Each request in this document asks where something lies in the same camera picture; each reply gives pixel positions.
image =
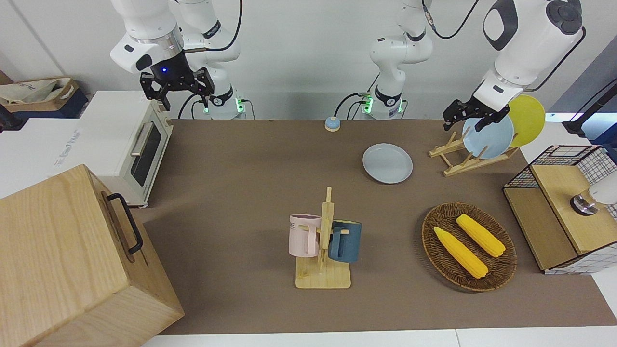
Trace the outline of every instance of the brown table surface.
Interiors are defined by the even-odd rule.
[[[449,135],[437,120],[343,122],[336,133],[314,120],[175,122],[150,206],[135,210],[186,311],[163,333],[616,325],[592,277],[538,269],[501,189],[523,156],[445,178],[427,152]],[[362,154],[380,142],[411,155],[408,180],[383,185],[366,174]],[[296,289],[289,215],[319,214],[327,186],[335,218],[363,223],[352,287]],[[518,268],[503,288],[462,293],[428,262],[422,221],[451,201],[508,230]]]

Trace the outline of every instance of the yellow corn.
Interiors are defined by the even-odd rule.
[[[497,258],[505,251],[503,243],[470,216],[460,215],[457,224],[492,257]]]
[[[441,244],[448,250],[448,253],[450,253],[474,278],[483,278],[489,273],[489,268],[454,235],[437,227],[434,227],[433,230],[435,234],[437,234],[437,238]]]

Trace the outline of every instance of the plate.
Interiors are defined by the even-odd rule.
[[[465,121],[463,133],[467,131],[467,128],[470,128],[463,139],[465,148],[469,153],[473,153],[474,157],[478,157],[484,147],[488,146],[488,149],[486,149],[480,159],[499,157],[510,147],[514,137],[514,125],[510,117],[506,115],[501,122],[489,124],[482,131],[477,132],[476,123],[479,121],[480,119],[477,118]]]
[[[378,143],[370,146],[364,151],[362,164],[371,177],[390,185],[406,180],[413,170],[413,162],[409,154],[391,143]]]
[[[510,112],[508,116],[514,125],[512,147],[524,146],[535,140],[546,123],[546,112],[544,106],[536,98],[530,95],[520,95],[510,101]]]
[[[503,243],[505,251],[497,258],[488,255],[471,237],[461,229],[456,218],[467,214],[495,235]],[[448,253],[439,242],[433,227],[439,227],[454,235],[489,268],[489,273],[475,279]],[[422,223],[422,245],[435,269],[448,281],[466,291],[490,291],[504,286],[516,270],[516,250],[503,226],[488,213],[464,203],[446,203],[432,209]]]

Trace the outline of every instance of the pink mug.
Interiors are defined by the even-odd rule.
[[[317,256],[319,244],[317,228],[321,217],[312,214],[293,214],[289,216],[289,253],[294,257],[310,258]]]

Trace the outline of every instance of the mug handle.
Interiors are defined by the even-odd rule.
[[[317,239],[317,227],[314,225],[308,226],[308,242],[307,242],[307,254],[315,254],[315,240]]]
[[[341,257],[341,231],[344,228],[342,227],[334,227],[332,232],[332,241],[330,242],[330,247],[332,250],[336,250],[336,257]]]

